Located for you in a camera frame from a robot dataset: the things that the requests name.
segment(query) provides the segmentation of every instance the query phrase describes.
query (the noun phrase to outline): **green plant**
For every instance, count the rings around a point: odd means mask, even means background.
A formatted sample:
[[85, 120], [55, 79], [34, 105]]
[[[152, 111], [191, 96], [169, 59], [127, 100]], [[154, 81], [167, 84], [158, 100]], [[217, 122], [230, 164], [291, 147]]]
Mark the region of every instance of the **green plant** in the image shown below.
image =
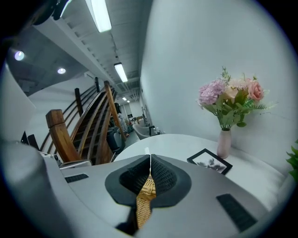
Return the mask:
[[295, 179], [295, 181], [298, 183], [298, 150], [296, 150], [293, 146], [291, 146], [291, 149], [293, 151], [293, 154], [287, 152], [290, 158], [287, 159], [286, 161], [290, 163], [291, 166], [293, 167], [293, 170], [290, 171], [289, 174], [291, 174]]

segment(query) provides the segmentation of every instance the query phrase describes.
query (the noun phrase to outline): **white ceiling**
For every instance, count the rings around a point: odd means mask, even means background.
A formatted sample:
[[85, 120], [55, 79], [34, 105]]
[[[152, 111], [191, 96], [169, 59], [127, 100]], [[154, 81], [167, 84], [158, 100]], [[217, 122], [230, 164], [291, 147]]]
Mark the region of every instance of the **white ceiling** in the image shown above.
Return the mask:
[[[93, 75], [108, 80], [131, 101], [139, 100], [140, 39], [145, 0], [106, 0], [112, 30], [99, 33], [85, 0], [73, 0], [62, 19], [48, 19], [35, 28], [63, 48]], [[114, 64], [121, 62], [128, 82], [122, 83]]]
[[[138, 101], [139, 68], [148, 21], [144, 16], [150, 11], [148, 2], [152, 0], [106, 0], [112, 24], [108, 32], [98, 32], [85, 0], [73, 0], [60, 20], [49, 18], [29, 28], [25, 35], [20, 34], [21, 41], [15, 49], [32, 55], [30, 63], [15, 61], [13, 54], [8, 57], [20, 85], [23, 79], [35, 82], [30, 87], [31, 94], [90, 71], [108, 80], [118, 92], [117, 98]], [[123, 64], [127, 83], [122, 83], [114, 68], [118, 62]], [[66, 68], [66, 74], [56, 73], [60, 65]]]
[[[16, 61], [14, 54], [23, 51], [25, 58]], [[7, 54], [9, 68], [27, 95], [50, 85], [77, 77], [87, 69], [32, 26], [21, 32]], [[60, 67], [67, 69], [58, 74]]]

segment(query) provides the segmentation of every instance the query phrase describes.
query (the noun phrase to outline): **black picture frame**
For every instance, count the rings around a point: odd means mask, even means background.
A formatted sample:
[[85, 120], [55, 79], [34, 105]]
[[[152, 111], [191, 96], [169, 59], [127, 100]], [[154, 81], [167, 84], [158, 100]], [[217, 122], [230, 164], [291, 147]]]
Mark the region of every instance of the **black picture frame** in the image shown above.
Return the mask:
[[214, 159], [218, 160], [220, 163], [222, 163], [223, 165], [226, 166], [226, 168], [221, 172], [221, 174], [223, 174], [223, 175], [225, 175], [233, 167], [233, 165], [231, 165], [230, 163], [228, 163], [224, 159], [220, 158], [219, 156], [215, 155], [211, 151], [207, 150], [206, 148], [201, 150], [199, 153], [196, 153], [193, 156], [187, 158], [187, 162], [199, 166], [196, 162], [193, 161], [193, 159], [199, 157], [203, 153], [207, 153], [207, 154], [211, 155]]

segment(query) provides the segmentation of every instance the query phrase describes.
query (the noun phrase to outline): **recessed ceiling light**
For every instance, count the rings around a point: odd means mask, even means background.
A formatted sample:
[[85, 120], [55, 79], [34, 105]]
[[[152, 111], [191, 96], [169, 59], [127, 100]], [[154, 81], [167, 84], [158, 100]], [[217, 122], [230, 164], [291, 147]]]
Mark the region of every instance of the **recessed ceiling light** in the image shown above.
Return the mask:
[[105, 32], [112, 29], [106, 0], [85, 0], [91, 13], [93, 21], [99, 32]]
[[25, 57], [25, 54], [24, 54], [24, 52], [22, 52], [22, 51], [17, 51], [17, 52], [14, 54], [14, 58], [15, 58], [17, 61], [22, 60], [24, 57]]
[[58, 74], [64, 74], [66, 72], [66, 70], [64, 68], [60, 68], [58, 69]]
[[126, 78], [122, 63], [114, 64], [114, 67], [115, 67], [119, 77], [121, 78], [122, 82], [127, 82], [127, 78]]

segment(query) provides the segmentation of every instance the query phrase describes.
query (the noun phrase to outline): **pink rose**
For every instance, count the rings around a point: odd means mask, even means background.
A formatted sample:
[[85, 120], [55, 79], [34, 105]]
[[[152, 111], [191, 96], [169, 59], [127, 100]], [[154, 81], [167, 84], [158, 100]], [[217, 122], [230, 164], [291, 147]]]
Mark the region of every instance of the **pink rose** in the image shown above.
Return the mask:
[[250, 98], [256, 101], [259, 101], [264, 97], [264, 91], [259, 82], [256, 80], [250, 82], [250, 84], [248, 85], [248, 93], [250, 95]]

